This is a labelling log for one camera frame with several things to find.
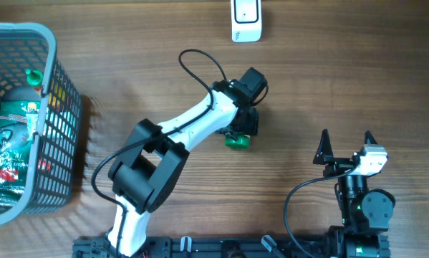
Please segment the green lid jar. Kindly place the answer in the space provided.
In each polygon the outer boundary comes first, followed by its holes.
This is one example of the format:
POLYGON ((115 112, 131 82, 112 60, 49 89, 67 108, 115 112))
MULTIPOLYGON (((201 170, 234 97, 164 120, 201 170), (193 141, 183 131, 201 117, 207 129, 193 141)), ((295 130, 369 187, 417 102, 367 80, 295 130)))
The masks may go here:
POLYGON ((236 138, 226 136, 225 145, 232 149, 248 149, 251 144, 249 135, 238 135, 236 138))

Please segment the green cap sauce bottle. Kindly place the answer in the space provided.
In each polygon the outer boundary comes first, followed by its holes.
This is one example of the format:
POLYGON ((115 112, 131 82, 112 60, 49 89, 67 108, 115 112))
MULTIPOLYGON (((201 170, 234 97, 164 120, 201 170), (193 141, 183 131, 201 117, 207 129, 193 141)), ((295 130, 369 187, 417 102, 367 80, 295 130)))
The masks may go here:
POLYGON ((39 70, 26 70, 26 82, 27 84, 38 94, 43 90, 42 82, 44 74, 39 70))

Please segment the green 3M gloves packet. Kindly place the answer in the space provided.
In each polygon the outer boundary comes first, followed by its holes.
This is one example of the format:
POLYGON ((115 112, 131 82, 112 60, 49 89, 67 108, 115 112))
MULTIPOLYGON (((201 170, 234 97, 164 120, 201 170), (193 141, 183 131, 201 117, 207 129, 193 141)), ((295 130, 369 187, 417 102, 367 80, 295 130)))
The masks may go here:
POLYGON ((26 186, 40 102, 7 101, 0 108, 0 209, 15 206, 26 186))

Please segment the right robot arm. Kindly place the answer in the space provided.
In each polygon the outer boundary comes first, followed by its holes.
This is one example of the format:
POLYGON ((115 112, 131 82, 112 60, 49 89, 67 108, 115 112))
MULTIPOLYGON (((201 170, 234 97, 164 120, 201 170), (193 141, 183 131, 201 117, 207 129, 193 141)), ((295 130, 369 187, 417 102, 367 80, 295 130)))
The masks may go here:
POLYGON ((382 172, 389 155, 370 131, 361 149, 350 158, 333 154, 327 129, 322 131, 313 163, 324 165, 323 178, 335 178, 335 194, 342 225, 331 226, 322 240, 321 257, 390 257, 389 229, 396 200, 382 189, 370 189, 367 180, 382 172))

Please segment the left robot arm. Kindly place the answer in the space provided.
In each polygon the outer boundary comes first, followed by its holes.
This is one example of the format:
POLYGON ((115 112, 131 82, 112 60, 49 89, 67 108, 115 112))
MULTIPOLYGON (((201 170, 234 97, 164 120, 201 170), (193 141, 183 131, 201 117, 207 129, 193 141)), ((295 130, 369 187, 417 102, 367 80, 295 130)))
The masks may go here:
POLYGON ((226 138, 229 148, 248 148, 259 129, 256 105, 266 95, 263 74, 249 68, 240 80, 214 82, 208 94, 183 114, 158 124, 141 120, 125 141, 108 176, 117 211, 107 240, 120 257, 131 257, 144 245, 150 215, 169 197, 190 151, 209 135, 226 138))

